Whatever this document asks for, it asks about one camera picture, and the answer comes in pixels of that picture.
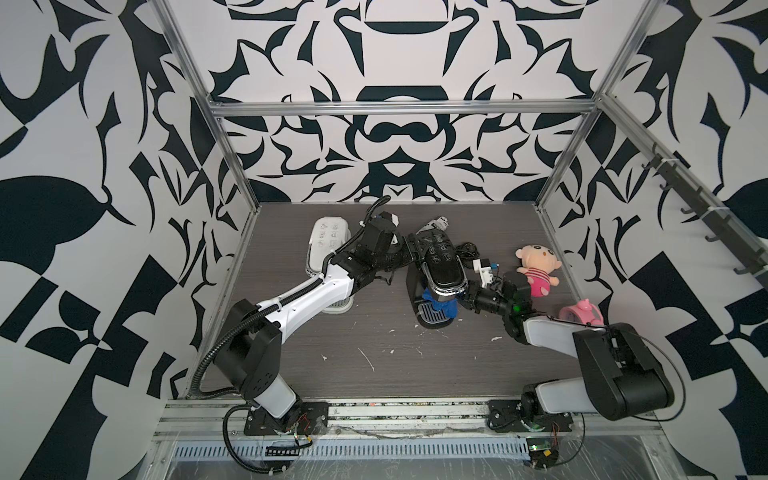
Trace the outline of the black coffee machine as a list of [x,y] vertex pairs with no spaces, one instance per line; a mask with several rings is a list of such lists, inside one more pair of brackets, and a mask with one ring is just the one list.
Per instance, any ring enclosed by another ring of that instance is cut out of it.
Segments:
[[450,325],[449,319],[436,312],[422,299],[429,289],[440,297],[455,297],[466,289],[468,279],[456,248],[444,231],[430,230],[417,233],[417,261],[408,267],[406,289],[417,323],[426,329],[440,329]]

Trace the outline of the blue cleaning cloth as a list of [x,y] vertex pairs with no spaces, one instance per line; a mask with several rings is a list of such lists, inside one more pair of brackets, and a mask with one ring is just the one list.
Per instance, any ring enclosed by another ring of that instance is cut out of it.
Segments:
[[449,319],[454,319],[458,314],[459,305],[455,297],[436,296],[429,289],[425,289],[422,299],[427,301],[434,311],[441,312]]

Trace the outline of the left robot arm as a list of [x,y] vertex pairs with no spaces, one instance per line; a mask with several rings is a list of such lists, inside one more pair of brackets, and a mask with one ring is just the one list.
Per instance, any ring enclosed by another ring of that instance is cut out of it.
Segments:
[[262,475],[276,472],[235,452],[229,433],[229,419],[234,413],[257,409],[274,432],[299,433],[302,400],[280,374],[285,341],[327,307],[382,279],[384,273],[413,262],[410,248],[398,234],[394,215],[381,209],[390,199],[383,196],[368,207],[359,230],[323,258],[319,273],[257,305],[247,300],[237,302],[196,367],[188,398],[213,400],[237,395],[243,400],[229,408],[222,421],[225,447],[241,468]]

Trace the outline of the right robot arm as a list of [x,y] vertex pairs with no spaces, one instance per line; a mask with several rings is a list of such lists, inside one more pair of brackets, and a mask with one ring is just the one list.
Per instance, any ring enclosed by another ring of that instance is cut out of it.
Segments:
[[610,421],[670,407],[674,388],[634,327],[567,321],[533,308],[527,288],[504,281],[496,290],[470,281],[459,304],[501,318],[515,341],[578,361],[580,375],[525,387],[518,417],[531,424],[546,415],[599,414]]

